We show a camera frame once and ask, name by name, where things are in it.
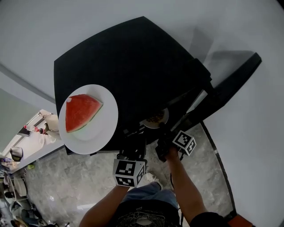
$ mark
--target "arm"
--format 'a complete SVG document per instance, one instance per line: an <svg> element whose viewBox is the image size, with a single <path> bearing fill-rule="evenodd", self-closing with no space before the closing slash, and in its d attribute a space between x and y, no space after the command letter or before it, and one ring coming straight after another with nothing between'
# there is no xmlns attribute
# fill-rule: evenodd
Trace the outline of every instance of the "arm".
<svg viewBox="0 0 284 227"><path fill-rule="evenodd" d="M129 187L115 186L101 201L83 217L79 227L104 227L108 224Z"/></svg>
<svg viewBox="0 0 284 227"><path fill-rule="evenodd" d="M174 192L181 211L189 224L198 214L207 212L202 197L187 175L178 157L178 151L170 148L166 155L170 171L172 173Z"/></svg>

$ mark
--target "red watermelon flesh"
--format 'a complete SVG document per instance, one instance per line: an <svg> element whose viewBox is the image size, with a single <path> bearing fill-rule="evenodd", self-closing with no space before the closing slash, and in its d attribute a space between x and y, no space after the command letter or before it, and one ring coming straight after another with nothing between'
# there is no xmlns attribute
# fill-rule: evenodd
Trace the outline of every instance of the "red watermelon flesh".
<svg viewBox="0 0 284 227"><path fill-rule="evenodd" d="M102 103L87 94L71 96L66 101L66 132L84 127L102 107Z"/></svg>

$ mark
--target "sneaker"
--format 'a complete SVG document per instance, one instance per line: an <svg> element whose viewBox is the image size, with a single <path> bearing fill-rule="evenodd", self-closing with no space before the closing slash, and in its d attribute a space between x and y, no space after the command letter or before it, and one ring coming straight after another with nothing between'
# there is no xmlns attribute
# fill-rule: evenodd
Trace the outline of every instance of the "sneaker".
<svg viewBox="0 0 284 227"><path fill-rule="evenodd" d="M158 185L160 185L161 190L164 188L164 186L161 184L161 182L159 181L159 179L151 172L147 172L146 173L146 179L147 181L149 181L150 183L152 182L157 182Z"/></svg>
<svg viewBox="0 0 284 227"><path fill-rule="evenodd" d="M43 219L39 219L37 222L38 222L39 227L47 226L47 223Z"/></svg>

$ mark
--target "white wall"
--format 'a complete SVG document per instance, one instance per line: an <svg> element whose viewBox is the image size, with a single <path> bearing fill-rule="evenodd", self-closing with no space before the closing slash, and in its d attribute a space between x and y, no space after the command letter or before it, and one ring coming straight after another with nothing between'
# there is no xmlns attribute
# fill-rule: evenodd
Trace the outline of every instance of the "white wall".
<svg viewBox="0 0 284 227"><path fill-rule="evenodd" d="M39 111L0 89L0 153L21 128Z"/></svg>
<svg viewBox="0 0 284 227"><path fill-rule="evenodd" d="M56 112L55 99L43 94L0 64L0 89L38 109Z"/></svg>
<svg viewBox="0 0 284 227"><path fill-rule="evenodd" d="M258 227L284 218L284 11L275 0L2 0L0 63L54 97L53 62L108 27L146 16L198 57L218 84L248 52L263 63L205 123L228 173L237 212Z"/></svg>

